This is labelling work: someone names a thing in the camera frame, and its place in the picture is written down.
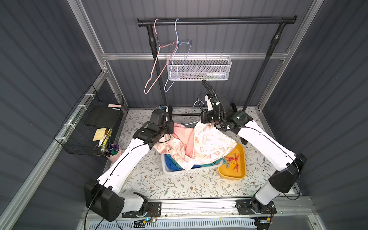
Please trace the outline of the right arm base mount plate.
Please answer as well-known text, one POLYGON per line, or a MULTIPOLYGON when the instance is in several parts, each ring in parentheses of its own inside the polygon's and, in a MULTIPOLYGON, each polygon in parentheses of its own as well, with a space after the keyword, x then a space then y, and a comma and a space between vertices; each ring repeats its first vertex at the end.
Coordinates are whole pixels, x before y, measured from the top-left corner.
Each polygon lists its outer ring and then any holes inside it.
POLYGON ((239 215, 275 215, 277 210, 273 201, 268 205, 262 205, 256 199, 237 199, 235 201, 235 207, 239 215))

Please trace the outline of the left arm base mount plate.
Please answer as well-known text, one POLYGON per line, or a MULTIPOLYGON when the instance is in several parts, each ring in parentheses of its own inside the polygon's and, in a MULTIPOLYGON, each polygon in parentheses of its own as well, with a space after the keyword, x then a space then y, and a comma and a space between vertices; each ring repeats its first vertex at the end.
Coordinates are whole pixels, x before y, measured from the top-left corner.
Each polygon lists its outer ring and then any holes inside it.
POLYGON ((122 213, 122 218, 158 218, 161 216, 162 202, 148 201, 139 211, 122 213))

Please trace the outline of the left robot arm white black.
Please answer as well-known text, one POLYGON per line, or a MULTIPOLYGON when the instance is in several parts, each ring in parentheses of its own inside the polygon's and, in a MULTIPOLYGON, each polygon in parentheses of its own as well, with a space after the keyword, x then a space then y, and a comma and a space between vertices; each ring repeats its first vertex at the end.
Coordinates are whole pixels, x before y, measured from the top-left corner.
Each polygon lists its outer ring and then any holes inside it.
POLYGON ((133 135, 126 150, 97 180, 89 180, 84 186, 86 207, 103 219, 112 222, 121 213, 133 212, 140 216, 146 214, 148 198, 134 192, 131 195, 119 196, 119 193, 139 163, 153 146, 162 143, 165 135, 174 133, 171 113, 156 109, 150 120, 145 122, 133 135))

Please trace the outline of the pink wire hanger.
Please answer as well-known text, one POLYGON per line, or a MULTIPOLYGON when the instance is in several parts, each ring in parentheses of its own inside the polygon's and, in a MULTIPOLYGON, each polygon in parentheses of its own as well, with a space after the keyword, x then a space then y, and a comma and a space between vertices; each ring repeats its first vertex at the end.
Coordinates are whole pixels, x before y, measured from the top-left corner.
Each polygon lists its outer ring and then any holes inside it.
POLYGON ((157 42, 157 45, 158 45, 158 49, 157 49, 157 54, 156 55, 153 55, 154 56, 154 64, 152 66, 152 69, 151 69, 151 73, 150 73, 150 77, 149 79, 147 80, 146 84, 145 84, 145 87, 144 87, 144 93, 145 94, 148 94, 151 89, 153 88, 153 86, 159 81, 161 80, 161 76, 163 74, 163 71, 166 69, 167 65, 168 65, 168 62, 165 64, 163 70, 160 70, 158 73, 157 73, 157 78, 153 80, 153 72, 155 70, 158 70, 158 67, 159 67, 159 57, 160 57, 160 54, 161 54, 161 50, 163 48, 168 48, 168 47, 174 47, 174 50, 173 50, 173 53, 170 54, 170 57, 169 57, 169 60, 171 60, 174 56, 174 52, 178 50, 178 42, 177 41, 173 41, 167 45, 164 45, 162 46, 160 44, 160 41, 159 41, 159 36, 158 36, 158 32, 157 32, 157 29, 156 29, 156 25, 157 25, 157 22, 159 21, 159 19, 155 19, 154 20, 154 24, 153 24, 153 38, 156 39, 156 42, 157 42))

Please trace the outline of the blue red white jacket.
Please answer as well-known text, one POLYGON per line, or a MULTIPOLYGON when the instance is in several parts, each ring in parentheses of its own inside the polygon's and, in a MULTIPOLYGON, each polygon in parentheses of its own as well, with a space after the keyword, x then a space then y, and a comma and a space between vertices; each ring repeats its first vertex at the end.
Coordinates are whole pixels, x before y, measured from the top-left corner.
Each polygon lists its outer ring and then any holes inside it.
POLYGON ((196 169, 202 169, 200 165, 195 165, 191 170, 186 171, 182 169, 180 165, 177 162, 175 162, 170 155, 162 155, 162 165, 163 165, 163 172, 165 174, 188 173, 196 169))

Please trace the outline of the red clothespin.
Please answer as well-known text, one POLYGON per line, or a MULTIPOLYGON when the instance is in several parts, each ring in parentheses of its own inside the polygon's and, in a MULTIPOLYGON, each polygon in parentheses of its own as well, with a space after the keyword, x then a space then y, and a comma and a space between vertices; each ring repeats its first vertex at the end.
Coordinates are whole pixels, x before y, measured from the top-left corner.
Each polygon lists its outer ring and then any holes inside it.
POLYGON ((239 164, 235 164, 234 168, 233 168, 234 171, 236 171, 237 173, 239 172, 239 164))

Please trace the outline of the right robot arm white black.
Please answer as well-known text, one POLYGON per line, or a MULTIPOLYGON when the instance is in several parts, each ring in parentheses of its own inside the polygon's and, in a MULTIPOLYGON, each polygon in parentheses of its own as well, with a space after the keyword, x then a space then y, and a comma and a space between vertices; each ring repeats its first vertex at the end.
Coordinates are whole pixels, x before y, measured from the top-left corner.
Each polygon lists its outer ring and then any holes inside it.
POLYGON ((201 121, 220 125, 223 131, 232 131, 252 144, 273 165, 275 172, 252 197, 250 204, 255 213, 262 213, 280 194, 286 194, 300 180, 307 158, 295 154, 264 132, 244 111, 235 111, 232 106, 211 103, 208 110, 201 109, 201 121))

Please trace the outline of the pink floral garment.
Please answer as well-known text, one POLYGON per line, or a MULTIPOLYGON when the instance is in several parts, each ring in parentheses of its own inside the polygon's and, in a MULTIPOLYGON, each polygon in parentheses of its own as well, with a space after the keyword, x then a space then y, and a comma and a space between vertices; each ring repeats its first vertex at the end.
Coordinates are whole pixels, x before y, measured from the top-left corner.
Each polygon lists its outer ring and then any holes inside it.
POLYGON ((189 171, 194 165, 213 163, 234 150, 237 142, 213 124, 196 123, 194 128, 174 124, 174 133, 166 134, 154 145, 160 154, 170 155, 189 171))

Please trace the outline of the green jacket orange letter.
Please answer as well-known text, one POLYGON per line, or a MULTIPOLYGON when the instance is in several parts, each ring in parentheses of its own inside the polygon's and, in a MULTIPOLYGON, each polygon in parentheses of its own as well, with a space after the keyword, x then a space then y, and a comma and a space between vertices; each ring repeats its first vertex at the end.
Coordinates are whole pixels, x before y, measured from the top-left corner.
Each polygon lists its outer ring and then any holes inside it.
MULTIPOLYGON (((183 170, 183 168, 180 167, 180 165, 171 157, 171 155, 165 155, 164 159, 165 159, 165 164, 169 170, 174 171, 174 172, 183 170)), ((221 162, 222 162, 222 159, 219 159, 210 164, 194 165, 192 169, 215 166, 221 162)))

